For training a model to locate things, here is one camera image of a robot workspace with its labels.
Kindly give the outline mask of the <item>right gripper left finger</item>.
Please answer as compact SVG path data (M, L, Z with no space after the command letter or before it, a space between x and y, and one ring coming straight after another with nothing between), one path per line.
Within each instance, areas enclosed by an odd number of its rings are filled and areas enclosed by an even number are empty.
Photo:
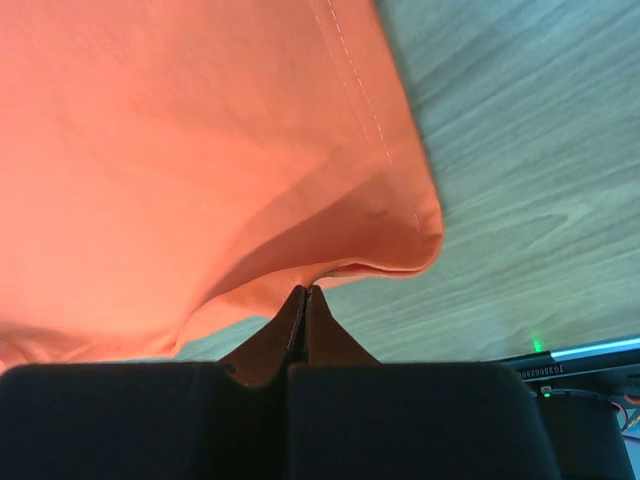
M282 479L286 365L305 310L218 362L23 365L1 377L5 479Z

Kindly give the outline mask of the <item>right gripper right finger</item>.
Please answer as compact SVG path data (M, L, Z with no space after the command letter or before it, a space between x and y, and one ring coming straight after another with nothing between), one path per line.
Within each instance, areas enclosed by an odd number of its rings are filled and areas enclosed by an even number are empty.
M557 479L532 396L499 363L375 361L333 318L305 308L307 360L288 371L293 479Z

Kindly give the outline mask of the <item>orange t-shirt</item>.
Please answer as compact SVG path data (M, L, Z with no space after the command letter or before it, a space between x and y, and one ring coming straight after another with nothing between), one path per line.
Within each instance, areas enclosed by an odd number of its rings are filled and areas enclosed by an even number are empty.
M170 357L443 214L371 1L5 1L1 366Z

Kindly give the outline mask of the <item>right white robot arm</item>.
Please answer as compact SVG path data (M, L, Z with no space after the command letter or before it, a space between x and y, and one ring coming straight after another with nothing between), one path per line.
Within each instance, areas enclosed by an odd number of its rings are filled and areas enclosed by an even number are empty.
M216 362L1 377L5 479L630 479L639 343L384 364L294 288Z

